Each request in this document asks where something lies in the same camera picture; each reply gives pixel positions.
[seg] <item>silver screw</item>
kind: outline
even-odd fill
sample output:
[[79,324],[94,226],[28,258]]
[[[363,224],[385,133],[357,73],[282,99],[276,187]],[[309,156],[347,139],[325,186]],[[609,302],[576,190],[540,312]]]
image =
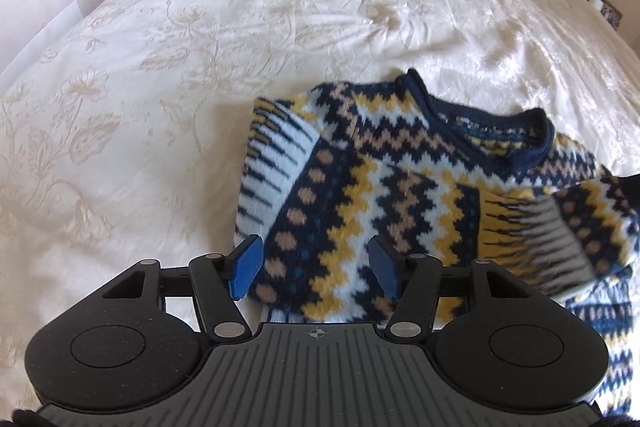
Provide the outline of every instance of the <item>silver screw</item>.
[[218,324],[213,332],[223,339],[233,339],[244,333],[244,326],[237,322],[223,322]]
[[412,322],[396,322],[393,326],[391,326],[391,332],[396,337],[402,337],[404,339],[416,337],[417,335],[420,335],[421,331],[422,328],[416,323]]

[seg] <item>neckline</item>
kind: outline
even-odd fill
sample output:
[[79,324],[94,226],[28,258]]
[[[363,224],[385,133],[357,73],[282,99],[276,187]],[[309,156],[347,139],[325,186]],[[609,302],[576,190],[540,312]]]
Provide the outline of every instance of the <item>neckline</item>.
[[[549,149],[551,149],[555,129],[542,108],[528,109],[510,116],[499,116],[475,107],[445,102],[433,96],[427,91],[420,74],[414,69],[407,71],[407,74],[402,74],[396,81],[399,81],[408,89],[429,125],[473,163],[481,167],[499,171],[503,174],[516,174],[540,165],[548,155]],[[462,134],[438,116],[438,110],[447,114],[460,115],[469,118],[469,120],[491,126],[539,126],[543,130],[543,136],[540,138],[540,144],[538,145],[512,150],[506,155],[492,154],[469,143]]]

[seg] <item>bedspread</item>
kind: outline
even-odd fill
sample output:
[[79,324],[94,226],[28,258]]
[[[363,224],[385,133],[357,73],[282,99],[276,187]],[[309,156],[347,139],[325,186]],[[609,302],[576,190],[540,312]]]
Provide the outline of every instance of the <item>bedspread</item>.
[[584,0],[107,0],[0,102],[0,417],[37,406],[47,321],[140,259],[230,249],[254,96],[409,67],[640,171],[640,61]]

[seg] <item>gray ribbed plate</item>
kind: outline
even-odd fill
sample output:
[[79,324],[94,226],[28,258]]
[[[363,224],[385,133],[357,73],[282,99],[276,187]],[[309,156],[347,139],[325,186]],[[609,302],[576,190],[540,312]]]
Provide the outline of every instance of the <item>gray ribbed plate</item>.
[[161,403],[88,415],[48,405],[60,427],[587,427],[587,404],[545,415],[478,405],[449,387],[417,346],[372,325],[264,324],[244,344],[218,346],[193,381]]

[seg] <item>crosshair symbol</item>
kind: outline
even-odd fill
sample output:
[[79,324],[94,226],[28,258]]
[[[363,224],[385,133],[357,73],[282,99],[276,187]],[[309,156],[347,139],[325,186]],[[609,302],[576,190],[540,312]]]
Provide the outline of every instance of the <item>crosshair symbol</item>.
[[307,333],[310,337],[315,338],[315,340],[321,339],[322,337],[324,337],[325,335],[327,335],[327,332],[324,330],[321,330],[320,328],[314,328],[311,331],[309,331]]

